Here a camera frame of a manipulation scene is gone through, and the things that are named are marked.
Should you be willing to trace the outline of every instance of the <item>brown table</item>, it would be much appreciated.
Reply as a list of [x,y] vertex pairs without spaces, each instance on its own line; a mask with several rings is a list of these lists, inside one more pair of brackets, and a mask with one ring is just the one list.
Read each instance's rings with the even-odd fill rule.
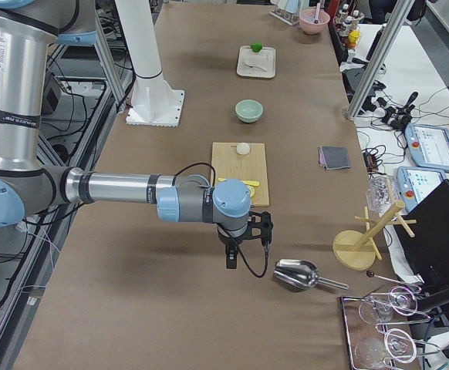
[[[344,369],[338,295],[294,292],[272,277],[280,258],[313,262],[321,275],[365,294],[379,285],[343,267],[331,242],[366,204],[368,184],[327,30],[307,36],[269,7],[171,2],[157,22],[164,75],[184,89],[178,128],[128,126],[120,116],[99,172],[176,173],[211,160],[213,141],[265,143],[275,225],[269,271],[242,261],[225,269],[209,224],[166,224],[154,206],[95,203],[79,211],[42,298],[16,369]],[[276,77],[236,75],[238,50],[276,49]],[[257,99],[264,116],[245,125],[237,101]],[[326,171],[318,146],[345,146],[349,170]],[[262,247],[242,250],[260,271]],[[374,269],[388,274],[384,260]]]

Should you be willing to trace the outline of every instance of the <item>wine glass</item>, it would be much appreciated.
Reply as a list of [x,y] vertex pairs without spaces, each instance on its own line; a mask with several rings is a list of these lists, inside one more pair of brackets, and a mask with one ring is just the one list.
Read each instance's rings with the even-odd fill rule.
[[414,340],[401,329],[391,329],[384,336],[369,336],[355,346],[355,359],[365,368],[398,369],[391,360],[408,364],[417,357]]
[[401,285],[392,287],[387,298],[393,310],[400,315],[411,316],[417,312],[417,298],[407,287]]
[[389,301],[382,296],[371,294],[360,302],[358,313],[367,324],[383,324],[393,318],[393,309]]
[[372,293],[360,302],[358,312],[367,324],[385,324],[396,312],[403,316],[417,313],[417,298],[404,286],[392,287],[389,293]]
[[356,343],[354,356],[364,368],[378,370],[386,367],[389,354],[382,337],[365,337]]
[[417,346],[414,340],[401,329],[390,329],[384,335],[384,346],[391,358],[409,364],[417,357]]

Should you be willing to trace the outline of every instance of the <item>wooden cutting board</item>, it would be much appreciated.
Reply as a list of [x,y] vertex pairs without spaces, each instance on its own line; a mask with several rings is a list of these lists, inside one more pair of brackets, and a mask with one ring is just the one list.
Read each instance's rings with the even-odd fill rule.
[[252,198],[254,207],[269,206],[268,171],[265,164],[265,145],[249,143],[250,153],[242,156],[237,153],[238,143],[212,143],[211,164],[216,169],[216,177],[225,179],[255,180]]

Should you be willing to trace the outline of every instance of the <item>black monitor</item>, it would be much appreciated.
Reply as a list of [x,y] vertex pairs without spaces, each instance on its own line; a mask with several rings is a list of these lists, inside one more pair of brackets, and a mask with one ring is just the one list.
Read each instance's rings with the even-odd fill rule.
[[[449,288],[449,180],[444,180],[405,217],[416,219],[409,237],[395,227],[404,253],[415,274],[424,279],[430,294]],[[449,320],[449,303],[441,306]]]

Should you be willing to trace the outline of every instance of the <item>stainless steel scoop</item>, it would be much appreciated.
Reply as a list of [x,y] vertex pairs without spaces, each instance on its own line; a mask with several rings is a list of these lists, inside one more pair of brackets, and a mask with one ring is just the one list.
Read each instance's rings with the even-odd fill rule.
[[314,288],[317,284],[344,290],[349,288],[347,284],[320,277],[317,267],[304,260],[279,260],[274,269],[274,276],[303,290]]

